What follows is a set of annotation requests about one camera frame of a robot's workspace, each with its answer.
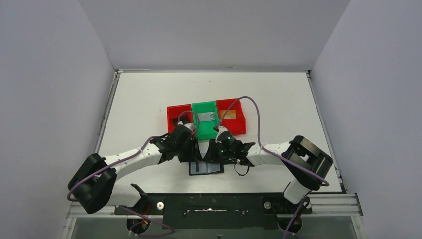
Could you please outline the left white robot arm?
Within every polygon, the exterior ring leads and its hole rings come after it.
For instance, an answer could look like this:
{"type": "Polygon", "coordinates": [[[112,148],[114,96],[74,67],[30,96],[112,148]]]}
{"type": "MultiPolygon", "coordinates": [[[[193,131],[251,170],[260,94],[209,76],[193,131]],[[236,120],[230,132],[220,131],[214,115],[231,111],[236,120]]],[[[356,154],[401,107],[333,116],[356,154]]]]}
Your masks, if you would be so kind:
{"type": "Polygon", "coordinates": [[[97,153],[89,155],[70,180],[67,199],[80,203],[88,214],[104,206],[127,206],[136,213],[144,211],[147,198],[140,187],[116,182],[142,168],[187,155],[194,141],[194,129],[193,123],[180,123],[172,133],[152,136],[139,148],[106,157],[97,153]]]}

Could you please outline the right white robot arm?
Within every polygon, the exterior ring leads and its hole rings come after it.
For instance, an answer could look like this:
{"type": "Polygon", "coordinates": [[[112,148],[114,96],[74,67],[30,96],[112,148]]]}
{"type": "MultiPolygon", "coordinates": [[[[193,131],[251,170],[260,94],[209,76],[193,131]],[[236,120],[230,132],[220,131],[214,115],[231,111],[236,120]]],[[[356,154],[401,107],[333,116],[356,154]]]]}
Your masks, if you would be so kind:
{"type": "Polygon", "coordinates": [[[229,131],[211,139],[202,158],[206,163],[235,164],[247,167],[259,165],[283,165],[293,176],[280,198],[280,206],[291,213],[300,205],[300,200],[311,191],[329,186],[326,176],[333,159],[303,136],[293,140],[263,145],[259,142],[243,143],[229,131]]]}

